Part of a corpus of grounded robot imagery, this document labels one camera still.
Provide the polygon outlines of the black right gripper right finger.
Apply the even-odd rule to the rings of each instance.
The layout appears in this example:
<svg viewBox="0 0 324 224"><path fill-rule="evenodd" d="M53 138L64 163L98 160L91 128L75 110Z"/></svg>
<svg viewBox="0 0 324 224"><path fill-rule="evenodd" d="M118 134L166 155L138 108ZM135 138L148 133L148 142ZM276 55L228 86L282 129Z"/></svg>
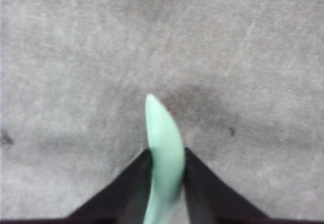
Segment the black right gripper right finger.
<svg viewBox="0 0 324 224"><path fill-rule="evenodd" d="M260 208L219 178L189 148L185 149L183 184L190 223L268 220Z"/></svg>

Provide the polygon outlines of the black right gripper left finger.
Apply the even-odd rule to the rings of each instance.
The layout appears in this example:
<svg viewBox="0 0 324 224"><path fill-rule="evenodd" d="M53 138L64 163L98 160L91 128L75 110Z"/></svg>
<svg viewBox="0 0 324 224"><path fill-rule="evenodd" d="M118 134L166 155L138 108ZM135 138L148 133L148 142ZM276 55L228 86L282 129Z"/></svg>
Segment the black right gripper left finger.
<svg viewBox="0 0 324 224"><path fill-rule="evenodd" d="M68 217L90 223L143 223L150 194L151 170L151 153L146 149L116 179Z"/></svg>

